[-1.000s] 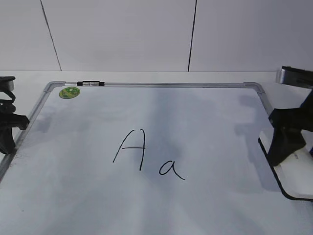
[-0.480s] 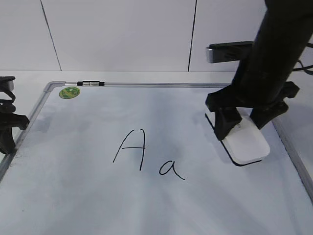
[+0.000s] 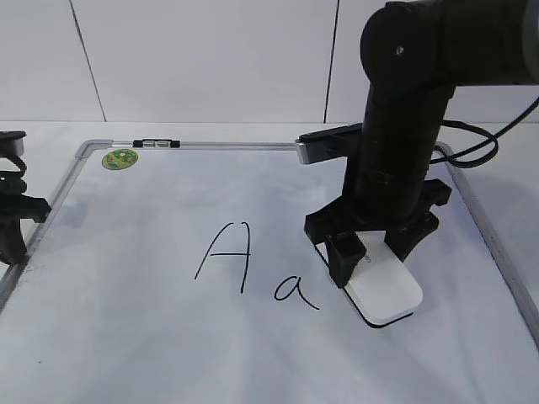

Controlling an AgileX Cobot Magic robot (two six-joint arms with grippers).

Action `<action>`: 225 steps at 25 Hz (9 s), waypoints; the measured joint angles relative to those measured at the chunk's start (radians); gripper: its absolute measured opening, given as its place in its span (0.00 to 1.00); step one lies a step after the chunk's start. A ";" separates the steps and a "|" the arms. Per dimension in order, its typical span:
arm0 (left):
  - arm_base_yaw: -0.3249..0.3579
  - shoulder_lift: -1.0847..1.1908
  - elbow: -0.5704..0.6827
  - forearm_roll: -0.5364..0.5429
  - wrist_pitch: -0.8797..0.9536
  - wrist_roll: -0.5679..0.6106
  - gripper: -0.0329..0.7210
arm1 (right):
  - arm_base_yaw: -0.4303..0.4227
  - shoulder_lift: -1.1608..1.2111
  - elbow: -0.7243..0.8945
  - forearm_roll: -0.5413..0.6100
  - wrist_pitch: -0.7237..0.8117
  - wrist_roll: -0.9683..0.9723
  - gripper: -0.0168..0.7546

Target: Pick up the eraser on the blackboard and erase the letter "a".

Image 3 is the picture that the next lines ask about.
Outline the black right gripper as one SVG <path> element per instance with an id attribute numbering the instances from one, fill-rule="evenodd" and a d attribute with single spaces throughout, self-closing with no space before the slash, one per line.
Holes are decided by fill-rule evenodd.
<path id="1" fill-rule="evenodd" d="M 314 245 L 324 241 L 329 275 L 336 286 L 343 289 L 349 283 L 358 262 L 366 255 L 366 247 L 356 231 L 387 231 L 384 242 L 404 262 L 439 226 L 439 219 L 430 212 L 430 208 L 433 205 L 446 205 L 450 196 L 451 188 L 441 180 L 425 180 L 417 204 L 403 219 L 389 215 L 368 215 L 351 200 L 339 196 L 322 209 L 306 216 L 304 232 Z"/>

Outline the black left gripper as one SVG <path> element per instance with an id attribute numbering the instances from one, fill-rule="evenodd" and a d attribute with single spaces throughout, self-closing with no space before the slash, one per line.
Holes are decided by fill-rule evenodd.
<path id="1" fill-rule="evenodd" d="M 27 195 L 1 197 L 1 262 L 7 265 L 21 263 L 27 248 L 21 232 L 20 220 L 44 223 L 51 207 L 44 198 Z"/>

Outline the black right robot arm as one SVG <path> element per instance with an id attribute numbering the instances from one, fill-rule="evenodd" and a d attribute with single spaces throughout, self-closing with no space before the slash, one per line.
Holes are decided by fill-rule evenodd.
<path id="1" fill-rule="evenodd" d="M 326 247 L 338 287 L 366 255 L 362 232 L 383 232 L 405 259 L 437 229 L 430 209 L 451 189 L 426 174 L 447 105 L 459 87 L 537 84 L 538 4 L 389 2 L 368 19 L 360 60 L 370 82 L 364 119 L 296 142 L 304 164 L 347 160 L 341 195 L 304 227 Z"/>

